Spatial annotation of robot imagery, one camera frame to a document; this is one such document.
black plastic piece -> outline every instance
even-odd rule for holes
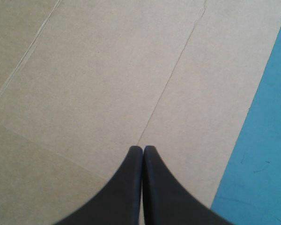
[[[102,190],[56,225],[137,225],[141,199],[142,149],[132,146]]]
[[[230,225],[188,193],[168,170],[154,146],[143,160],[146,225]]]

dark scratch mark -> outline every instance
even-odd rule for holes
[[[276,220],[278,220],[281,223],[281,220],[279,218],[276,217]]]
[[[244,157],[245,157],[245,153],[244,153],[244,155],[243,155],[242,160],[240,161],[241,164],[244,164]]]
[[[259,173],[268,168],[268,165],[270,164],[270,161],[265,161],[267,164],[261,169],[261,170],[254,170],[253,173]]]
[[[217,198],[220,198],[220,199],[224,199],[224,200],[228,200],[228,201],[232,201],[232,202],[238,202],[238,203],[241,203],[241,204],[245,204],[245,205],[250,205],[252,206],[252,204],[248,203],[248,202],[243,202],[241,200],[238,200],[238,199],[233,199],[233,198],[226,198],[226,197],[220,197],[220,196],[215,196]]]

black object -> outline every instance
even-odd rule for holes
[[[137,225],[142,149],[132,146],[111,180],[76,212],[56,225]]]
[[[188,193],[168,170],[154,146],[143,159],[146,225],[230,225]]]

blue floor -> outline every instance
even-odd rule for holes
[[[281,225],[281,29],[211,208],[237,225]]]

crease line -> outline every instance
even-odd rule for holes
[[[49,13],[49,15],[45,18],[45,20],[43,21],[43,23],[41,24],[40,28],[37,30],[37,33],[33,39],[33,41],[31,42],[31,44],[29,45],[28,49],[26,50],[26,52],[24,53],[24,55],[21,57],[20,61],[18,62],[18,64],[16,65],[16,67],[14,68],[14,70],[11,72],[11,74],[8,76],[8,78],[6,79],[6,81],[4,82],[4,84],[2,85],[2,87],[0,88],[0,97],[2,96],[2,94],[4,93],[4,91],[6,90],[6,88],[8,87],[9,83],[11,82],[11,80],[13,79],[14,75],[18,72],[19,68],[22,66],[22,64],[24,62],[27,61],[26,56],[30,57],[32,53],[30,53],[31,50],[35,49],[35,44],[37,42],[37,39],[39,38],[40,34],[42,33],[44,27],[46,26],[47,22],[49,21],[52,13],[54,12],[54,10],[58,7],[58,5],[61,3],[62,0],[57,0],[57,2],[55,3],[53,9],[51,10],[51,12]]]
[[[153,111],[152,111],[152,113],[151,113],[151,115],[150,115],[150,117],[149,117],[149,120],[147,121],[147,124],[146,124],[144,130],[142,131],[142,133],[141,133],[141,135],[140,135],[140,137],[139,137],[139,139],[138,139],[136,145],[139,145],[139,143],[140,143],[140,141],[141,141],[141,138],[143,137],[143,135],[144,135],[144,133],[145,133],[145,131],[146,131],[146,129],[147,129],[147,127],[148,127],[148,125],[149,125],[151,119],[152,119],[152,116],[153,116],[154,112],[156,111],[156,108],[157,108],[157,106],[158,106],[158,104],[159,104],[159,102],[160,102],[160,100],[161,100],[161,98],[162,98],[162,96],[163,96],[163,93],[164,93],[166,87],[168,86],[168,84],[169,84],[169,82],[170,82],[170,79],[172,78],[172,76],[173,76],[173,74],[174,74],[174,71],[175,71],[175,69],[176,69],[176,66],[177,66],[178,62],[180,61],[181,55],[182,55],[182,53],[184,52],[184,50],[185,50],[185,48],[186,48],[186,46],[187,46],[189,40],[191,39],[192,33],[194,32],[194,30],[195,30],[195,28],[197,27],[199,21],[202,19],[203,15],[205,14],[205,11],[206,11],[206,3],[207,3],[207,0],[204,0],[204,2],[203,2],[203,12],[202,12],[201,16],[200,16],[198,19],[196,19],[195,22],[193,23],[192,31],[191,31],[191,33],[189,34],[189,36],[188,36],[188,38],[187,38],[187,40],[186,40],[186,43],[185,43],[185,45],[184,45],[184,47],[183,47],[183,49],[182,49],[182,51],[181,51],[181,53],[180,53],[180,55],[179,55],[179,57],[178,57],[176,63],[175,63],[175,65],[174,65],[174,68],[172,69],[172,72],[171,72],[171,74],[170,74],[170,77],[168,78],[168,81],[166,82],[166,84],[165,84],[165,86],[164,86],[164,88],[163,88],[163,90],[162,90],[162,92],[161,92],[161,94],[160,94],[160,96],[159,96],[159,99],[157,100],[157,103],[156,103],[156,105],[155,105],[155,107],[154,107],[154,109],[153,109]]]

